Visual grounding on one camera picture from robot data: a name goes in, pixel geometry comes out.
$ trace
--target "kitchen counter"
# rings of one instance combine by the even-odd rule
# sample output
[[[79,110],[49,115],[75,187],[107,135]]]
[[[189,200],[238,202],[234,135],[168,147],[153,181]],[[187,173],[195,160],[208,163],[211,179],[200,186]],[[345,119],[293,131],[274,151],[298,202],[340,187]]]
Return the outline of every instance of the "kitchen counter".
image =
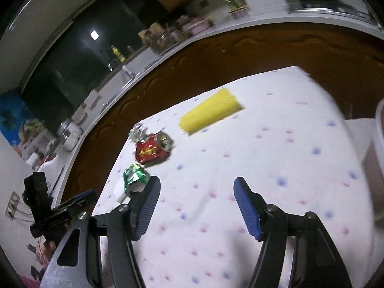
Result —
[[[64,160],[64,170],[62,172],[62,175],[53,193],[53,197],[54,197],[53,205],[58,205],[61,202],[61,198],[63,196],[63,192],[65,189],[65,185],[68,180],[70,171],[80,151],[81,146],[86,140],[87,135],[90,133],[93,127],[95,127],[95,125],[101,120],[101,118],[114,106],[114,104],[116,104],[118,100],[122,96],[124,96],[125,93],[127,93],[135,84],[137,84],[140,80],[142,80],[147,74],[149,74],[157,66],[165,62],[167,59],[172,57],[175,53],[179,52],[186,46],[198,40],[208,38],[217,34],[221,34],[223,32],[229,32],[231,30],[238,30],[241,28],[259,26],[259,25],[265,25],[265,24],[297,23],[297,22],[321,23],[321,24],[329,24],[329,25],[352,28],[354,30],[359,30],[384,40],[384,34],[378,27],[363,21],[353,19],[353,18],[348,18],[344,16],[339,16],[339,15],[318,14],[318,13],[290,14],[287,11],[279,11],[274,13],[261,14],[257,16],[253,16],[253,15],[247,16],[242,19],[230,20],[220,25],[215,25],[210,29],[201,32],[200,34],[193,36],[192,38],[189,38],[187,41],[181,43],[180,45],[173,48],[169,52],[165,53],[161,57],[153,54],[151,49],[147,49],[127,65],[128,68],[130,68],[135,72],[135,74],[137,74],[137,76],[133,80],[126,82],[125,85],[123,82],[121,82],[120,85],[117,85],[117,86],[115,85],[112,89],[108,89],[108,86],[106,85],[106,88],[100,91],[102,98],[99,101],[98,106],[93,110],[95,113],[97,113],[97,115],[93,117],[90,116],[90,119],[81,126],[84,130],[84,133],[80,137],[76,147],[72,150],[71,153],[68,154],[68,156]],[[120,71],[115,77],[116,78],[124,77],[124,72]],[[102,105],[107,104],[108,101],[110,101],[110,103],[106,107],[104,107],[104,109],[101,111],[101,108],[103,108]]]

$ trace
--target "white chair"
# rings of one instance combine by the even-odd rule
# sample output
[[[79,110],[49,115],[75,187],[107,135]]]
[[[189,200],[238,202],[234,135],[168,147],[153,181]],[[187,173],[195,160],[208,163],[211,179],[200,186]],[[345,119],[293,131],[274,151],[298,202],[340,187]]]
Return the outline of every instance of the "white chair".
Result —
[[[384,259],[384,99],[375,118],[346,120],[356,153],[364,168],[374,209],[374,241],[367,281]]]

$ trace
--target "red can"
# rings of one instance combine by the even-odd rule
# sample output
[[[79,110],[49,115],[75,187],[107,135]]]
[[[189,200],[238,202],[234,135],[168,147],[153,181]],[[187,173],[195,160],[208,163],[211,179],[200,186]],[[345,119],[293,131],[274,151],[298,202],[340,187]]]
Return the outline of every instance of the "red can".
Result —
[[[164,132],[151,134],[136,145],[135,158],[143,164],[156,164],[165,161],[172,149],[173,140]]]

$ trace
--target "table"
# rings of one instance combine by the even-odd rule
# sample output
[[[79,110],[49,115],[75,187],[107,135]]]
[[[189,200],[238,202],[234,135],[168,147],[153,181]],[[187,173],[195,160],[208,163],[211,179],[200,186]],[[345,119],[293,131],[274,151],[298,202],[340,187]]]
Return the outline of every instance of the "table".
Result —
[[[178,127],[180,117],[220,88],[142,121],[149,132],[163,129],[175,141],[170,158],[147,169],[161,180],[148,231],[134,244],[147,287],[246,287],[262,244],[248,234],[234,199],[233,182],[239,176],[287,213],[316,212],[353,286],[361,287],[372,250],[372,203],[332,97],[298,67],[223,87],[244,109],[191,136]],[[113,189],[135,162],[134,151],[135,144],[127,141],[94,215],[118,205]],[[289,283],[292,244],[289,239],[281,288]],[[104,286],[111,287],[107,249],[102,238]]]

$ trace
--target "power socket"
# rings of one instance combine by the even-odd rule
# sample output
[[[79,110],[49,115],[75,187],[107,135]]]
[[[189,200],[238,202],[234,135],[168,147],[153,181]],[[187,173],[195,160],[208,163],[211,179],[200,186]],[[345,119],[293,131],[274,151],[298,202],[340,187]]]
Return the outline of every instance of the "power socket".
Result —
[[[12,192],[11,198],[9,198],[8,204],[5,209],[5,216],[9,217],[11,220],[14,219],[17,206],[20,202],[20,196],[15,192]]]

